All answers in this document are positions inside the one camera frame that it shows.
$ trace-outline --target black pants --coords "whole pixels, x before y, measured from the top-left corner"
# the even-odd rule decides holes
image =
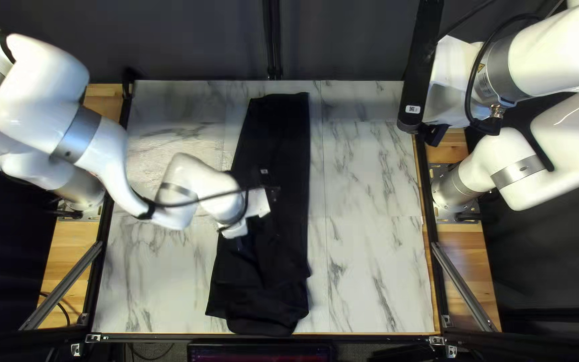
[[[219,236],[206,314],[234,333],[290,335],[308,315],[307,93],[250,101],[231,173],[242,188],[278,189],[268,191],[269,214],[247,219],[247,235]]]

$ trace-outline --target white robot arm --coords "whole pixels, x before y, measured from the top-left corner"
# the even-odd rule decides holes
[[[85,66],[30,37],[11,34],[6,44],[15,63],[0,85],[1,133],[89,171],[129,214],[170,229],[188,226],[197,203],[228,238],[247,233],[246,217],[269,212],[264,191],[246,197],[229,174],[184,154],[169,164],[156,200],[142,199],[126,176],[126,131],[78,102],[89,81]]]
[[[438,45],[424,122],[466,127],[463,100],[480,46],[446,37]],[[532,97],[578,94],[531,122],[549,172],[516,129],[482,138],[475,150],[432,184],[437,207],[458,213],[493,188],[513,210],[525,210],[579,187],[579,1],[569,9],[495,42],[479,62],[472,113],[481,119]]]
[[[471,91],[477,119],[503,116],[519,101],[558,92],[579,92],[579,1],[512,36],[489,45]],[[482,43],[446,36],[435,52],[423,122],[467,127],[464,97]]]
[[[0,49],[0,84],[12,64]],[[22,144],[0,132],[0,171],[58,194],[71,209],[99,205],[104,188],[95,177],[49,154]]]

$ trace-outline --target wooden surface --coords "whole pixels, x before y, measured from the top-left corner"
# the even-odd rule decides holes
[[[86,89],[84,105],[112,120],[119,120],[122,108],[122,87],[119,84],[91,84]],[[427,148],[428,161],[438,163],[454,163],[468,155],[466,139],[462,129],[450,129],[439,147]],[[57,222],[48,263],[44,273],[42,291],[50,292],[68,273],[75,263],[94,243],[97,236],[97,222]],[[466,283],[488,315],[499,326],[499,315],[493,283],[488,265],[488,258],[482,227],[471,225],[440,225],[438,226],[439,241],[446,253],[459,270]],[[426,258],[431,276],[432,301],[434,309],[434,326],[439,331],[434,281],[432,280],[431,256],[428,248],[427,233],[424,232]],[[63,306],[69,312],[71,323],[75,323],[82,312],[88,281],[87,269],[73,287],[66,293]],[[445,280],[448,308],[456,326],[476,329],[468,308],[464,304],[450,280]],[[54,308],[44,320],[40,328],[65,326],[66,319],[59,308]]]
[[[426,154],[430,163],[453,164],[462,161],[468,156],[464,130],[449,129],[438,147],[426,146]],[[425,245],[428,247],[428,233],[425,227],[423,230]],[[444,248],[448,258],[452,260],[488,316],[501,330],[481,224],[440,224],[437,230],[439,243]],[[429,273],[432,275],[430,260]],[[448,311],[454,325],[459,328],[477,330],[478,326],[466,303],[445,273],[444,280]]]
[[[117,121],[120,119],[122,109],[122,87],[119,84],[91,84],[86,88],[84,105],[104,117]],[[57,222],[44,271],[42,292],[51,292],[82,258],[95,242],[98,226],[98,222]],[[69,314],[71,324],[77,321],[84,307],[88,276],[89,268],[62,299],[62,305]],[[44,298],[40,297],[38,304],[42,301]],[[39,328],[58,326],[66,326],[66,317],[58,307],[55,307]]]

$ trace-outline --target white marble tabletop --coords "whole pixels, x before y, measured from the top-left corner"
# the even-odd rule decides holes
[[[138,81],[129,180],[154,197],[173,154],[227,170],[249,99],[310,93],[310,314],[296,333],[432,333],[414,151],[396,126],[401,82]],[[229,333],[205,316],[216,226],[184,231],[115,206],[92,330]]]

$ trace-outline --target mounting plate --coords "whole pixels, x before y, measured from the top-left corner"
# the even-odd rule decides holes
[[[428,174],[430,175],[430,184],[440,177],[443,177],[449,170],[448,167],[454,164],[428,164]],[[435,220],[437,224],[478,224],[477,220],[455,221],[455,213],[448,211],[443,207],[437,206],[433,201],[435,208]],[[462,214],[478,214],[479,204],[477,200],[473,200],[464,206],[465,211]]]
[[[100,204],[97,205],[97,207],[93,207],[91,209],[83,211],[82,212],[83,213],[82,218],[80,218],[80,219],[74,219],[74,218],[68,218],[68,217],[58,217],[57,219],[59,221],[63,221],[63,222],[100,222],[100,218],[102,216],[102,206],[103,205],[104,205],[104,202],[100,202]],[[68,207],[68,205],[66,205],[63,200],[60,200],[59,204],[57,205],[57,209],[58,210],[65,210],[65,211],[74,211],[73,209]]]

